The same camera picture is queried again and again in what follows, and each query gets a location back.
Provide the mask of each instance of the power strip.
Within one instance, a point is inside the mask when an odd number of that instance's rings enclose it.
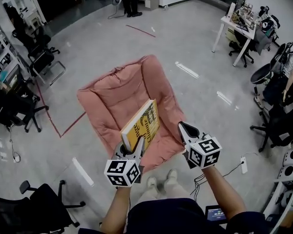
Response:
[[[242,168],[242,174],[245,174],[248,172],[248,166],[246,164],[246,158],[243,156],[241,157],[241,168]]]

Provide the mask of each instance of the desk leg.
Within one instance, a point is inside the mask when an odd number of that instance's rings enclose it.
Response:
[[[219,39],[220,39],[220,37],[221,37],[221,34],[223,33],[224,27],[225,27],[225,24],[222,23],[222,24],[220,25],[220,29],[219,29],[219,32],[218,32],[218,35],[217,35],[216,42],[214,43],[214,46],[213,46],[213,50],[212,50],[213,53],[215,53],[215,49],[216,49],[216,47],[217,47],[217,44],[218,44]]]
[[[251,41],[251,39],[248,38],[247,41],[246,41],[246,43],[244,44],[244,46],[243,46],[241,52],[239,53],[237,59],[236,59],[236,60],[234,61],[234,63],[233,63],[234,67],[236,66],[236,64],[238,63],[238,61],[241,59],[241,57],[242,57],[244,51],[246,50],[246,48],[248,47],[250,41]]]

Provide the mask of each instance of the hand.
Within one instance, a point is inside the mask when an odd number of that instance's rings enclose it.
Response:
[[[282,93],[283,93],[283,102],[285,102],[285,99],[287,97],[287,90],[285,89]]]

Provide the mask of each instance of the white robot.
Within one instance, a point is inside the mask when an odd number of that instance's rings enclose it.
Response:
[[[145,139],[140,137],[133,152],[127,151],[123,143],[115,148],[112,159],[105,166],[104,174],[113,186],[131,187],[133,183],[141,182],[143,167],[140,166],[141,158],[145,151]]]
[[[217,163],[222,147],[215,137],[200,133],[197,127],[183,121],[178,124],[178,130],[186,149],[183,154],[191,169],[196,166],[204,169]]]

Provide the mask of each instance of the small screen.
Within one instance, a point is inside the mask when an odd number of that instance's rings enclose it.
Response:
[[[219,220],[225,220],[226,216],[220,208],[209,209],[207,219],[209,221],[219,221]]]

